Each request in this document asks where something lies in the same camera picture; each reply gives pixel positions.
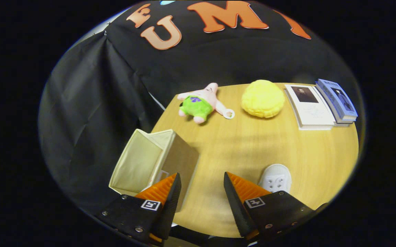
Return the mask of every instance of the beige fabric storage box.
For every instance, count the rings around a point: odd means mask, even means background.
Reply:
[[[194,174],[199,153],[173,130],[146,133],[136,129],[121,154],[109,187],[119,194],[135,196],[176,172],[181,177],[182,203]]]

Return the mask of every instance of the yellow sponge ball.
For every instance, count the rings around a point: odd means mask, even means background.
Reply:
[[[252,82],[242,95],[241,107],[257,117],[273,117],[283,108],[283,91],[269,80]]]

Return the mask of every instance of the portrait photo on book cover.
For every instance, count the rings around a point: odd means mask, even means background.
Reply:
[[[318,103],[318,100],[315,98],[314,94],[312,94],[312,92],[307,87],[292,86],[292,90],[294,90],[298,101]]]
[[[336,96],[339,98],[341,103],[344,105],[344,108],[347,111],[353,111],[352,105],[350,104],[350,100],[343,94],[343,91],[341,91],[340,89],[334,89],[334,88],[332,88],[332,90],[334,91]]]

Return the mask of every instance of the book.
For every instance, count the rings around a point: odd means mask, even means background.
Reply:
[[[346,92],[344,92],[338,83],[318,79],[316,84],[319,86],[319,91],[325,93],[325,99],[329,106],[336,109],[340,121],[356,121],[358,117],[356,109]]]
[[[326,103],[328,104],[328,107],[331,110],[337,125],[349,125],[349,124],[354,122],[354,120],[342,120],[342,119],[340,119],[339,118],[339,114],[336,111],[336,108],[334,107],[331,99],[328,97],[326,92],[323,89],[320,88],[318,83],[315,85],[315,88],[318,89],[318,92],[320,92],[320,95],[323,96],[323,99],[325,99]]]
[[[299,130],[331,130],[334,118],[312,86],[285,84]]]
[[[321,98],[321,100],[323,101],[323,104],[326,106],[329,115],[331,115],[331,116],[334,118],[334,126],[349,127],[350,124],[351,124],[353,121],[349,121],[349,123],[338,123],[338,122],[336,122],[336,118],[335,118],[334,114],[333,114],[332,111],[331,111],[331,107],[328,105],[328,103],[327,103],[326,100],[324,99],[324,95],[321,94],[320,91],[317,89],[317,86],[318,86],[318,84],[317,84],[316,86],[314,86],[313,88],[314,88],[315,92],[316,92],[318,95],[320,95],[320,98]]]

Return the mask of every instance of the white book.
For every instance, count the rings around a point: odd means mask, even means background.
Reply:
[[[299,130],[331,130],[334,116],[312,86],[285,84]]]

